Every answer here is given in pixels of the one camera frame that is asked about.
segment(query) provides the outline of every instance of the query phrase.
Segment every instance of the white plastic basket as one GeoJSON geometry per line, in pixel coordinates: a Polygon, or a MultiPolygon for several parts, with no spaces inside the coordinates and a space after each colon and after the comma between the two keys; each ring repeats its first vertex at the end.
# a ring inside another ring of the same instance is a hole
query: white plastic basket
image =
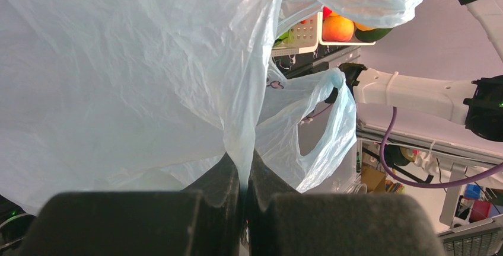
{"type": "Polygon", "coordinates": [[[272,48],[272,56],[289,56],[299,53],[314,52],[318,48],[318,36],[321,34],[321,13],[308,19],[304,24],[297,23],[292,27],[291,39],[272,48]]]}
{"type": "Polygon", "coordinates": [[[364,43],[360,40],[358,40],[355,36],[351,38],[350,41],[324,41],[321,38],[321,32],[323,31],[323,13],[320,12],[318,16],[318,39],[319,43],[324,45],[324,46],[373,46],[375,45],[375,42],[372,43],[364,43]]]}

